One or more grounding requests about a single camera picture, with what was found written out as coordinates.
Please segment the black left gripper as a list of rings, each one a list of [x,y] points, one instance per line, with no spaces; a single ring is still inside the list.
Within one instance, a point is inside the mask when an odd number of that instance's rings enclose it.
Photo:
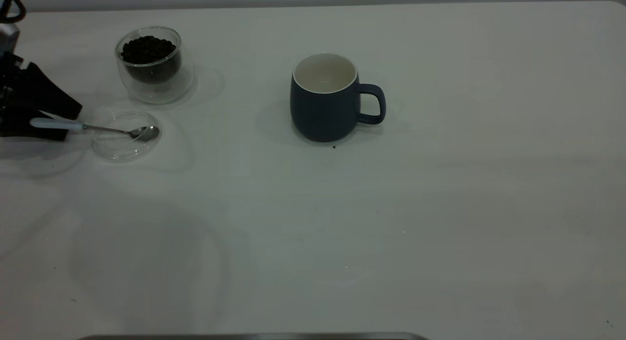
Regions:
[[[29,128],[27,116],[18,100],[22,85],[24,59],[5,51],[0,62],[0,136],[26,137],[46,141],[65,141],[69,130]],[[34,63],[29,64],[29,94],[40,111],[77,120],[83,106],[52,82]]]

